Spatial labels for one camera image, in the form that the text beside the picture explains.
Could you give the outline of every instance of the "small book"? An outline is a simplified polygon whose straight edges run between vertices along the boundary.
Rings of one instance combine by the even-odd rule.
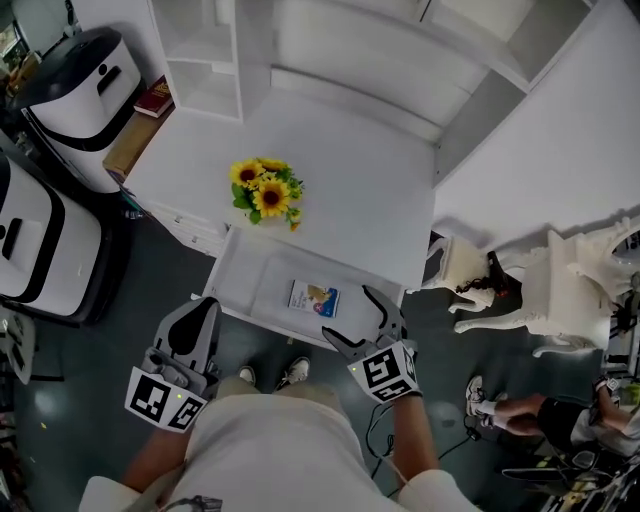
[[[141,114],[158,118],[172,104],[173,98],[171,97],[169,84],[167,84],[167,79],[162,75],[149,89],[142,93],[133,108]]]
[[[325,288],[304,281],[295,280],[289,296],[289,307],[334,318],[338,310],[340,292],[335,288]]]

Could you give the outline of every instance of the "white drawer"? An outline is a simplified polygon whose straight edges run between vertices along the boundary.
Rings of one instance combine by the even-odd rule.
[[[222,244],[224,242],[225,233],[218,233],[217,231],[209,231],[202,228],[195,228],[186,224],[180,223],[162,223],[171,233],[176,237],[178,236],[197,236],[205,240],[211,240]]]
[[[340,290],[336,317],[323,318],[289,309],[287,304],[294,279]],[[229,315],[333,349],[322,336],[322,326],[332,327],[354,341],[362,337],[373,339],[378,333],[382,314],[365,297],[361,289],[363,284],[377,288],[401,305],[405,289],[398,284],[284,242],[232,227],[203,295],[218,299],[222,310]]]
[[[201,238],[197,235],[189,235],[186,233],[172,233],[183,245],[190,249],[200,251],[207,256],[213,256],[217,258],[222,251],[224,245],[222,240],[210,240],[207,238]]]
[[[201,217],[196,217],[189,213],[180,212],[166,205],[146,201],[143,206],[151,215],[167,226],[167,228],[169,228],[170,225],[183,225],[186,226],[187,229],[191,228],[193,230],[213,232],[223,237],[227,231],[226,226],[222,222],[215,222]]]

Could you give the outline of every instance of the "black shorts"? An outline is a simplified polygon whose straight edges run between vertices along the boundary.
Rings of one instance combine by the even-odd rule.
[[[578,404],[547,398],[538,412],[538,426],[553,446],[571,452],[571,432],[585,409],[586,407]]]

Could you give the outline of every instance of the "red book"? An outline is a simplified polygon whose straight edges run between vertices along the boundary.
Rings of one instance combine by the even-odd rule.
[[[156,83],[142,93],[133,108],[141,114],[158,118],[172,103],[173,98],[171,97],[169,85],[164,75],[162,75],[156,80]]]

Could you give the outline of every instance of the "white sock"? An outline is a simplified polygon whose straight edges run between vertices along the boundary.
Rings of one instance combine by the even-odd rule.
[[[476,412],[481,412],[482,414],[489,414],[491,416],[495,416],[496,414],[496,404],[497,402],[490,402],[489,400],[484,400],[476,405]]]
[[[493,417],[493,425],[495,427],[501,428],[502,430],[507,430],[507,423],[509,423],[509,418],[502,418],[501,416]]]

